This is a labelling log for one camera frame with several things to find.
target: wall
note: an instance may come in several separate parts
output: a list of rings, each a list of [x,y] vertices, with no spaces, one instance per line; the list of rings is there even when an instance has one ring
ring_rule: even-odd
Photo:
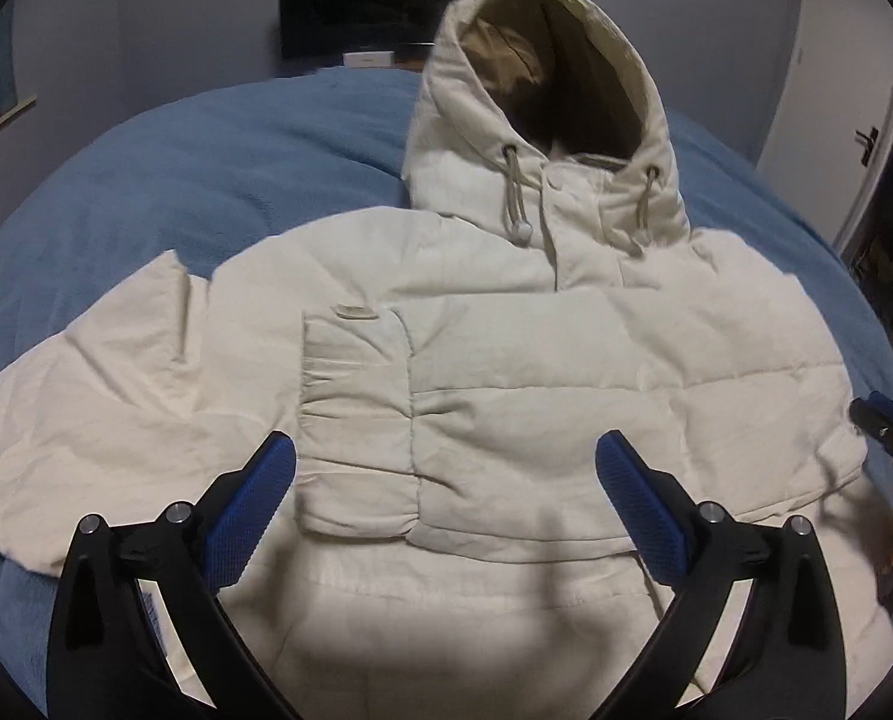
[[[16,0],[13,66],[37,105],[0,130],[0,224],[53,170],[127,117],[116,0]]]
[[[755,158],[783,85],[799,0],[594,0],[667,105]],[[120,0],[136,110],[278,71],[277,0]]]

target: blue blanket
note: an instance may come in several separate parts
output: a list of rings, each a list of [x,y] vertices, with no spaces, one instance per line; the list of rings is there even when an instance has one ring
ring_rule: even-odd
[[[104,134],[0,230],[0,370],[162,251],[210,276],[314,218],[406,205],[398,176],[418,81],[403,71],[324,71],[181,100]],[[735,230],[797,274],[855,391],[893,398],[885,333],[837,255],[748,162],[682,116],[671,114],[670,126],[694,226]],[[879,451],[868,472],[892,493]],[[0,659],[44,711],[55,592],[55,580],[0,557]]]

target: cream puffer jacket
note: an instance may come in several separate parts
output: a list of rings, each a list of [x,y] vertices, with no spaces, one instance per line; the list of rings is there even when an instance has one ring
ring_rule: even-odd
[[[196,500],[279,429],[295,488],[221,598],[309,720],[584,718],[669,603],[595,477],[621,429],[695,500],[814,520],[856,704],[893,631],[846,370],[795,277],[690,230],[616,25],[455,2],[403,177],[414,210],[310,223],[211,283],[166,253],[1,373],[0,550],[59,573],[87,512]]]

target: television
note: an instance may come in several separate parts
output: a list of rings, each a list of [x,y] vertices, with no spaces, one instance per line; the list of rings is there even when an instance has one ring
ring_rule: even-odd
[[[392,50],[425,58],[452,0],[280,0],[283,59]]]

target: hood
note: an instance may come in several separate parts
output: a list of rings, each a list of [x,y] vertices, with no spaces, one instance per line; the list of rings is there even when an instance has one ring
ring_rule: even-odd
[[[453,2],[403,178],[414,208],[544,248],[558,266],[564,246],[638,255],[690,234],[656,85],[589,0]]]

